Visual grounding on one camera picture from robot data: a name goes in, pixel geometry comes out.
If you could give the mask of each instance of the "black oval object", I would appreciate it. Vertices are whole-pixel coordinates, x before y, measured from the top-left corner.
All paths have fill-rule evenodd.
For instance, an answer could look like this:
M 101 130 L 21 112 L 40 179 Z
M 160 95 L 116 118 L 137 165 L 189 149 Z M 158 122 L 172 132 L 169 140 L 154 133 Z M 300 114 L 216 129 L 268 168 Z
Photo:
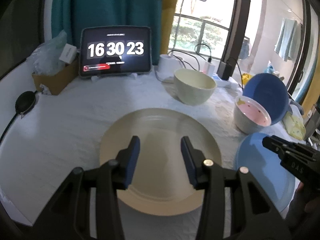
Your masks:
M 17 114 L 28 113 L 36 104 L 36 95 L 32 91 L 23 92 L 17 99 L 15 108 Z

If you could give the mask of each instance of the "blue plate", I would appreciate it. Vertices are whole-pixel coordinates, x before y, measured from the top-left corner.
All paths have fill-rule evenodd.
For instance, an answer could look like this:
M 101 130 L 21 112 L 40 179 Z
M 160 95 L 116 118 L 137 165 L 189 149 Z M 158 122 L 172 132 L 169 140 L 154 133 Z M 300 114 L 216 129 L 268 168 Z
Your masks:
M 277 154 L 262 146 L 263 133 L 248 135 L 236 153 L 236 169 L 246 166 L 279 212 L 290 203 L 295 177 L 280 165 Z
M 251 78 L 242 93 L 266 109 L 271 125 L 279 122 L 288 110 L 289 96 L 284 83 L 275 75 L 261 73 Z

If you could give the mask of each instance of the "digital clock display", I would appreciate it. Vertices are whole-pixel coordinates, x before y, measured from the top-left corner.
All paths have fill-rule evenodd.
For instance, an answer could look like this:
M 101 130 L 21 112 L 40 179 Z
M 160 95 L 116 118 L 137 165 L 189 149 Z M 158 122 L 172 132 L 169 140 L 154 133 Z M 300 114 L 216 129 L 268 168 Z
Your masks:
M 150 29 L 108 26 L 84 29 L 80 75 L 143 73 L 151 69 Z

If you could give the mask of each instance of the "cardboard box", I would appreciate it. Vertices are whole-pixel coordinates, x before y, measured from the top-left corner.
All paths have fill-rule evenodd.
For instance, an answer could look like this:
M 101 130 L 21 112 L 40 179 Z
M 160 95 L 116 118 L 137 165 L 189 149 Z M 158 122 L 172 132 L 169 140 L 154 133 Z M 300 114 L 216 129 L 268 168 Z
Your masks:
M 60 92 L 78 76 L 79 63 L 76 58 L 70 65 L 59 71 L 54 76 L 32 74 L 33 81 L 37 91 L 41 92 L 40 84 L 49 88 L 52 95 L 58 95 Z

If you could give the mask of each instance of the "power strip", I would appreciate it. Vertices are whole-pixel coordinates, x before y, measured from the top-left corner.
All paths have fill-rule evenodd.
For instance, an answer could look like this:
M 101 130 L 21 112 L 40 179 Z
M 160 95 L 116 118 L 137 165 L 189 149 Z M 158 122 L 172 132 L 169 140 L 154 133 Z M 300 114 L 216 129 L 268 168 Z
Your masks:
M 238 82 L 235 81 L 232 77 L 229 77 L 228 80 L 223 80 L 223 79 L 219 78 L 219 76 L 217 74 L 212 74 L 211 77 L 217 83 L 218 87 L 237 89 L 239 86 Z

